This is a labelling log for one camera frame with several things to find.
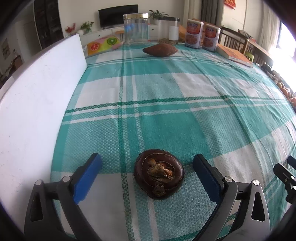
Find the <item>red white can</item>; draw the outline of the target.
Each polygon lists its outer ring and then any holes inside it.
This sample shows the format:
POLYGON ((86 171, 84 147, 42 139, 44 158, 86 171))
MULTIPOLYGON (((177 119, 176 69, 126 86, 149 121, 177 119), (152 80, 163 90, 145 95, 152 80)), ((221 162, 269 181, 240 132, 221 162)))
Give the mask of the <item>red white can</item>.
POLYGON ((215 25, 206 24, 205 25, 205 31, 204 31, 204 39, 202 43, 202 47, 205 50, 215 52, 216 47, 219 40, 221 29, 215 25))
POLYGON ((185 45, 194 49, 199 49, 203 33, 203 22, 187 20, 185 45))

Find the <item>white cardboard box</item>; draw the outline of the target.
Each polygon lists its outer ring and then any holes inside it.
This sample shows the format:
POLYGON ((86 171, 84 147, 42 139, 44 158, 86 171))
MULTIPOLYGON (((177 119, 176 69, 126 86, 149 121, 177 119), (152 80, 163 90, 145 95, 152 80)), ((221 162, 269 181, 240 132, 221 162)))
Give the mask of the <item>white cardboard box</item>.
POLYGON ((86 70, 79 35, 36 54, 1 97, 1 203, 25 205, 30 188, 48 179, 62 118, 86 70))

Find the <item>wooden chair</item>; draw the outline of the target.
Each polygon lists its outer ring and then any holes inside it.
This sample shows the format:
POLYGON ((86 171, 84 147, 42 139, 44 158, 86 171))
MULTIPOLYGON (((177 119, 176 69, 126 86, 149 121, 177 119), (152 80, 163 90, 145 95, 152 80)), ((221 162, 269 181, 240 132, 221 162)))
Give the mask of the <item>wooden chair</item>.
POLYGON ((218 43, 230 49, 238 50, 243 55, 246 52, 248 38, 239 32, 221 27, 218 43))

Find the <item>orange book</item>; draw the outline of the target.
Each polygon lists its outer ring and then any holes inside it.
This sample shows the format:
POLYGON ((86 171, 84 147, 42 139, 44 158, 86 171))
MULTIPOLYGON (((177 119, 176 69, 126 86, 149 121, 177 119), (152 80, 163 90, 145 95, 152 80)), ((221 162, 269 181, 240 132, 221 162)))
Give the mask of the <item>orange book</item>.
POLYGON ((248 60, 238 50, 228 48, 228 47, 221 45, 221 44, 217 44, 216 52, 228 60, 243 64, 247 67, 253 67, 252 62, 250 60, 248 60))

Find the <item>black television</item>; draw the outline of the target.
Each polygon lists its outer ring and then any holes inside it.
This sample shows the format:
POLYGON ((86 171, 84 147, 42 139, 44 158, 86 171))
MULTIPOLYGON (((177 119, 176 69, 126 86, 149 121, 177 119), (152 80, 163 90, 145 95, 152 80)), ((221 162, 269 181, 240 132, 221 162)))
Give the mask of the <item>black television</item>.
POLYGON ((138 5, 130 4, 100 9, 98 11, 100 27, 105 29, 123 24, 123 15, 138 13, 138 5))

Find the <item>large potted plant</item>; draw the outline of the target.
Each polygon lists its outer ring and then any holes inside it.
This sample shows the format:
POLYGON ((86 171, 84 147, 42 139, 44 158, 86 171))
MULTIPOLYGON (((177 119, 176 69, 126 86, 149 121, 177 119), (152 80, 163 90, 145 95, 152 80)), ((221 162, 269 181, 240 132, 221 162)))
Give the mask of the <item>large potted plant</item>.
POLYGON ((169 16, 167 13, 159 12, 158 10, 153 11, 149 9, 149 23, 151 25, 156 25, 159 18, 169 16))

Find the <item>dark mangosteen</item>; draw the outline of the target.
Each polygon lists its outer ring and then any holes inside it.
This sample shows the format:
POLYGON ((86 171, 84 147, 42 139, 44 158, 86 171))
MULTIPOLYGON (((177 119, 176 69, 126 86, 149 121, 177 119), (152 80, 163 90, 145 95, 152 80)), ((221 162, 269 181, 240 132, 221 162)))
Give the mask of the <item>dark mangosteen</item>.
POLYGON ((135 181, 154 200, 163 200, 182 186, 185 170, 177 157, 160 149, 141 152, 134 165, 135 181))

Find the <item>fruit print pouch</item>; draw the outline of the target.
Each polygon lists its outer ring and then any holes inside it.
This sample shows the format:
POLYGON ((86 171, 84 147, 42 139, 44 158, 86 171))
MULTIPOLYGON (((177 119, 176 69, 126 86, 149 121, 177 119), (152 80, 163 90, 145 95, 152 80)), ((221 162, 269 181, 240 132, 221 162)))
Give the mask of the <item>fruit print pouch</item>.
POLYGON ((118 49, 123 42, 114 35, 105 36, 86 45, 87 56, 97 55, 118 49))

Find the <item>far reddish sweet potato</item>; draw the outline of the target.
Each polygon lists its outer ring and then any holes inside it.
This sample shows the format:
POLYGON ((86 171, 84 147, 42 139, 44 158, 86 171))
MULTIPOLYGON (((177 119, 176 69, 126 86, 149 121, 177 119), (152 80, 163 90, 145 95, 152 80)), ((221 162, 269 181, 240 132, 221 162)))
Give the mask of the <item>far reddish sweet potato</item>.
POLYGON ((178 52, 178 49, 169 44, 157 44, 150 47, 146 47, 142 50, 145 54, 149 54, 154 57, 169 57, 178 52))

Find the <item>red wall hanging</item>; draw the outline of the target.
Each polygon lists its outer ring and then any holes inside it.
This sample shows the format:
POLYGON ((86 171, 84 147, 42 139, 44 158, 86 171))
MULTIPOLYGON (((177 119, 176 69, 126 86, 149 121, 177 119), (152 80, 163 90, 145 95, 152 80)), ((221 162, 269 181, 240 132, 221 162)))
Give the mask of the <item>red wall hanging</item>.
POLYGON ((235 0, 224 0, 224 4, 232 9, 236 8, 235 0))

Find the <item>dark bookshelf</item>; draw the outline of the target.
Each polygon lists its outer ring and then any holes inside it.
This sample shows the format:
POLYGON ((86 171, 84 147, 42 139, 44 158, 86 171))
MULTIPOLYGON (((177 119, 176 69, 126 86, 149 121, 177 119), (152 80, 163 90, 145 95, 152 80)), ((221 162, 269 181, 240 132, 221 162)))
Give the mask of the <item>dark bookshelf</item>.
POLYGON ((57 0, 36 0, 33 13, 41 49, 64 38, 57 0))

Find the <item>left red white can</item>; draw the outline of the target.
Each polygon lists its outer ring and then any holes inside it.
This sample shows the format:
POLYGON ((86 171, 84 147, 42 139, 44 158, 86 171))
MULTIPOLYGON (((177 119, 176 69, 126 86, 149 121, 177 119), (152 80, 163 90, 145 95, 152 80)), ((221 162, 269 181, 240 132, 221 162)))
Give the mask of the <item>left red white can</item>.
POLYGON ((203 22, 187 20, 185 45, 194 49, 199 49, 203 33, 203 22))

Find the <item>teal plaid tablecloth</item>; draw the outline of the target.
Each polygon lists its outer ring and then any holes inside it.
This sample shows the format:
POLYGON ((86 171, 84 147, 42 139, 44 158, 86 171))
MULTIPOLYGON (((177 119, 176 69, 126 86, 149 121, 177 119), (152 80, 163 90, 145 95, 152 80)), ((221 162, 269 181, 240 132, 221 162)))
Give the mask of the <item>teal plaid tablecloth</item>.
POLYGON ((295 155, 295 112, 261 69, 181 44, 167 58, 122 46, 87 65, 62 119, 51 181, 101 155, 80 208, 102 240, 194 238, 215 208, 193 170, 196 154, 235 181, 258 180, 271 226, 280 221, 286 191, 273 167, 295 155), (134 180, 136 158, 149 149, 184 166, 168 199, 149 198, 134 180))

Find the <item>clear jar gold lid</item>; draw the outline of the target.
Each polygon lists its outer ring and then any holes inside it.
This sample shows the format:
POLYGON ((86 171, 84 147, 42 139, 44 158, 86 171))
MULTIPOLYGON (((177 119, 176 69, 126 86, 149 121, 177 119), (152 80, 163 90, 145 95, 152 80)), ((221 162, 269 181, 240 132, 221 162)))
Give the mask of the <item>clear jar gold lid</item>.
POLYGON ((133 13, 123 15, 125 26, 125 44, 148 42, 148 13, 133 13))

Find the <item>clear canister black lid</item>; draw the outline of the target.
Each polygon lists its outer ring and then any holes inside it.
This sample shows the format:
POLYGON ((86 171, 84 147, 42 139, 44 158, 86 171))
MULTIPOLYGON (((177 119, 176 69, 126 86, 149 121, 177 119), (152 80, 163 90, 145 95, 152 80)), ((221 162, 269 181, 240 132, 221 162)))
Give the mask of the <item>clear canister black lid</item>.
POLYGON ((158 19, 158 43, 176 45, 179 41, 180 19, 163 16, 158 19))

